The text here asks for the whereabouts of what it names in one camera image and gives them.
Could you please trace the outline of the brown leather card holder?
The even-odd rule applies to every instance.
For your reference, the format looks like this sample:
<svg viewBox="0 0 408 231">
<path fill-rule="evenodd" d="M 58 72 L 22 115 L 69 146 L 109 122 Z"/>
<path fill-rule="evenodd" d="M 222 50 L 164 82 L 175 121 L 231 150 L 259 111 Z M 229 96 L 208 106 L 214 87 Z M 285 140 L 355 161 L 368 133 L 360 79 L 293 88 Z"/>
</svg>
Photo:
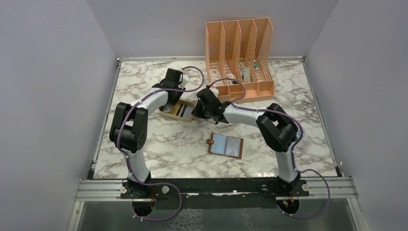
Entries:
<svg viewBox="0 0 408 231">
<path fill-rule="evenodd" d="M 208 144 L 208 152 L 210 154 L 217 154 L 236 159 L 242 158 L 242 138 L 212 132 L 210 138 L 206 140 L 206 144 Z"/>
</svg>

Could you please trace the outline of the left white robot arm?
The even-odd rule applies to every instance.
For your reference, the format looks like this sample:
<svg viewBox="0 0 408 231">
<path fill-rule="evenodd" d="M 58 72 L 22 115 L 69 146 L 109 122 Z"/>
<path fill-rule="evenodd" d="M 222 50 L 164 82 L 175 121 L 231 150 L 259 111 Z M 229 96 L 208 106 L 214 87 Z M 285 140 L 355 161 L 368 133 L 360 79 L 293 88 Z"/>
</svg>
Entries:
<svg viewBox="0 0 408 231">
<path fill-rule="evenodd" d="M 183 72 L 169 68 L 166 76 L 142 98 L 116 106 L 109 139 L 125 157 L 128 189 L 138 197 L 151 193 L 151 174 L 145 164 L 148 117 L 166 105 L 175 105 L 185 90 Z"/>
</svg>

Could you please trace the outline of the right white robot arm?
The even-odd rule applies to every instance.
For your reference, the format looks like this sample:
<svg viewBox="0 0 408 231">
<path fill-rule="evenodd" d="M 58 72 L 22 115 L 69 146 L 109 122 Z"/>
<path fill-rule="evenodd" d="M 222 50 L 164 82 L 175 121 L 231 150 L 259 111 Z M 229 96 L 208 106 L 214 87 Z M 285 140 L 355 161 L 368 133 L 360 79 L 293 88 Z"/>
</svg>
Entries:
<svg viewBox="0 0 408 231">
<path fill-rule="evenodd" d="M 205 88 L 197 93 L 198 102 L 193 115 L 214 120 L 217 123 L 238 123 L 260 130 L 265 143 L 276 155 L 278 163 L 278 191 L 285 196 L 297 189 L 300 172 L 296 168 L 293 146 L 296 144 L 298 126 L 293 118 L 277 103 L 266 109 L 244 108 L 231 102 L 221 102 L 215 94 Z"/>
</svg>

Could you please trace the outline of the tan oval card tray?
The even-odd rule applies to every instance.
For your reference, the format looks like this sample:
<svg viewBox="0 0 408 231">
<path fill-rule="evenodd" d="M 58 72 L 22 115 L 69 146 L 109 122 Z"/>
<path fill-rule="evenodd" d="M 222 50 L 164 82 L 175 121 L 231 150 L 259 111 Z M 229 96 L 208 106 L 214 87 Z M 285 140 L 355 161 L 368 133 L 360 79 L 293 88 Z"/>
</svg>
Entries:
<svg viewBox="0 0 408 231">
<path fill-rule="evenodd" d="M 182 122 L 190 122 L 195 119 L 192 114 L 196 104 L 186 100 L 178 100 L 175 105 L 165 105 L 159 108 L 163 117 L 168 117 Z"/>
</svg>

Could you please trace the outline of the small box in organizer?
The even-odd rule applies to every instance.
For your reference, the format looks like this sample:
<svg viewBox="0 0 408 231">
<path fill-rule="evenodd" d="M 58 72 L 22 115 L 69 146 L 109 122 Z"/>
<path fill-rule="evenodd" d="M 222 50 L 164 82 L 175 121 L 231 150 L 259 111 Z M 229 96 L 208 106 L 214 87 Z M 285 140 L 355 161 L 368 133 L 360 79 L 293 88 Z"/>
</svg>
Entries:
<svg viewBox="0 0 408 231">
<path fill-rule="evenodd" d="M 229 85 L 233 85 L 233 84 L 238 84 L 238 83 L 239 83 L 233 73 L 227 73 L 227 74 L 226 74 L 226 77 L 227 77 L 227 83 L 228 83 Z"/>
</svg>

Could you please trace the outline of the green white tube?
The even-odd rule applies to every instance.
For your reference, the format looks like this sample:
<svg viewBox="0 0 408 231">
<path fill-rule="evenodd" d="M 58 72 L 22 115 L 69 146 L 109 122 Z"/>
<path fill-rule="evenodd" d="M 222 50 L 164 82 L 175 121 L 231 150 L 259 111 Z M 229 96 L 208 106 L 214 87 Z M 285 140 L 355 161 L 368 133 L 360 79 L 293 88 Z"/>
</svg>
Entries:
<svg viewBox="0 0 408 231">
<path fill-rule="evenodd" d="M 256 60 L 254 60 L 254 69 L 255 71 L 259 71 L 259 67 Z"/>
</svg>

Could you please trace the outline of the orange plastic file organizer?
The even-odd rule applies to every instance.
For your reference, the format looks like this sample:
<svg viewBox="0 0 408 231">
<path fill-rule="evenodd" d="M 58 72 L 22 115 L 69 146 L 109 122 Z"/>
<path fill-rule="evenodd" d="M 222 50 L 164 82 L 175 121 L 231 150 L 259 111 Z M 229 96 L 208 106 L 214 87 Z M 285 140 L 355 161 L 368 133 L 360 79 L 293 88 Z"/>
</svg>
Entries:
<svg viewBox="0 0 408 231">
<path fill-rule="evenodd" d="M 269 18 L 207 22 L 205 24 L 205 66 L 221 102 L 249 103 L 271 100 L 274 79 L 268 67 L 273 35 Z M 259 71 L 254 69 L 257 61 Z M 251 82 L 243 81 L 244 67 L 250 68 Z M 227 73 L 239 82 L 229 85 Z"/>
</svg>

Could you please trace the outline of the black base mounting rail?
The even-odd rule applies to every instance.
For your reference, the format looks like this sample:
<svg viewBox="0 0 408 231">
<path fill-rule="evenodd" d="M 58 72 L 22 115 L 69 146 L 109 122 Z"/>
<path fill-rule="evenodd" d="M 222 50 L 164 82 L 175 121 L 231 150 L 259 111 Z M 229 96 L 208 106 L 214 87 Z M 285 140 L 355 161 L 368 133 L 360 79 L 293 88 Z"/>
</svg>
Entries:
<svg viewBox="0 0 408 231">
<path fill-rule="evenodd" d="M 161 210 L 272 208 L 279 201 L 308 197 L 305 180 L 288 190 L 276 177 L 151 179 L 149 186 L 123 180 L 120 198 L 137 208 Z"/>
</svg>

